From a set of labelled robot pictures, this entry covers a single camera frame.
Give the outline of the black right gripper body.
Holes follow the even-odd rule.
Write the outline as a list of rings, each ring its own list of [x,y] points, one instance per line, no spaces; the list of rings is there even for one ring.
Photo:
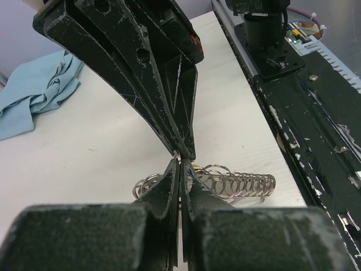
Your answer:
[[[126,1],[138,18],[148,17],[193,63],[204,59],[200,37],[176,1]]]

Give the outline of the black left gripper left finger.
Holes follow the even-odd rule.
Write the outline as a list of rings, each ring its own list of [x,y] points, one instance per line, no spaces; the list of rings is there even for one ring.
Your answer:
[[[37,205],[13,221],[2,270],[172,270],[180,165],[132,203]]]

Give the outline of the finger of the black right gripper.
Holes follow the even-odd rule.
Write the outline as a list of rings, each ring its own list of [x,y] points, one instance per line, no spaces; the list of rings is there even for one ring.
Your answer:
[[[127,63],[74,1],[48,1],[35,14],[33,29],[84,62],[132,106],[171,154],[178,151],[160,118],[145,105],[145,96]]]
[[[193,160],[196,64],[150,18],[136,17],[126,1],[74,4],[127,63],[145,96],[145,105],[160,118],[180,156]]]

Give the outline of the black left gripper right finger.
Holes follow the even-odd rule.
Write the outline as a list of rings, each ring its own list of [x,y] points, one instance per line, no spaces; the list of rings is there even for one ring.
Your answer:
[[[234,208],[180,165],[183,260],[189,270],[354,270],[320,208]]]

